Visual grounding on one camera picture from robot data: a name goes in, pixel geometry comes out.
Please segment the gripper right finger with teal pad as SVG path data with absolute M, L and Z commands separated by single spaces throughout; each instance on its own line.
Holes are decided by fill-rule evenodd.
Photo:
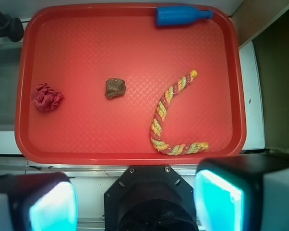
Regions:
M 193 194 L 207 231 L 289 231 L 289 155 L 203 159 Z

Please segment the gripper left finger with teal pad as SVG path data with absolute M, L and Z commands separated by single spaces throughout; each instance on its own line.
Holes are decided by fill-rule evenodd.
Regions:
M 75 231 L 75 186 L 61 172 L 0 175 L 0 231 Z

